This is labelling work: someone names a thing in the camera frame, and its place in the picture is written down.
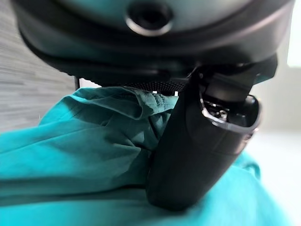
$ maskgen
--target teal jacket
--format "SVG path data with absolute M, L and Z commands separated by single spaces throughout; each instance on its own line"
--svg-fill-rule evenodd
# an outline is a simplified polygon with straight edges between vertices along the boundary
M 177 97 L 79 89 L 40 125 L 0 135 L 1 226 L 287 226 L 242 154 L 194 207 L 148 204 L 150 153 Z

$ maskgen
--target bright light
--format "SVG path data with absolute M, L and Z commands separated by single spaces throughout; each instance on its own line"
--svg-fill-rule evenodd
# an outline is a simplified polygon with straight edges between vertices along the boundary
M 287 64 L 290 67 L 301 67 L 301 0 L 296 0 L 291 25 L 290 45 Z

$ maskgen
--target gray wall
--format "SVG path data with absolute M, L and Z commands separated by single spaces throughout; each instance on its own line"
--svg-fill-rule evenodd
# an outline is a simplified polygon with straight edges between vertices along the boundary
M 34 56 L 22 43 L 8 0 L 0 0 L 0 133 L 35 126 L 74 91 L 73 78 Z

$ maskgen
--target teal fabric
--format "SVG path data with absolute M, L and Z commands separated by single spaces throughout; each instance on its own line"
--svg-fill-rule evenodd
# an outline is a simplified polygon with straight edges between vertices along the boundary
M 85 88 L 0 135 L 1 226 L 286 226 L 247 154 L 184 212 L 148 204 L 150 153 L 176 97 Z

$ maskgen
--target camera lens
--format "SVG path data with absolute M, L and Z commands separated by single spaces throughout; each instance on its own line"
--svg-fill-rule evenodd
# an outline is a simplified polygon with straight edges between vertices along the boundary
M 135 3 L 127 15 L 128 27 L 144 36 L 159 36 L 170 31 L 172 12 L 163 4 Z

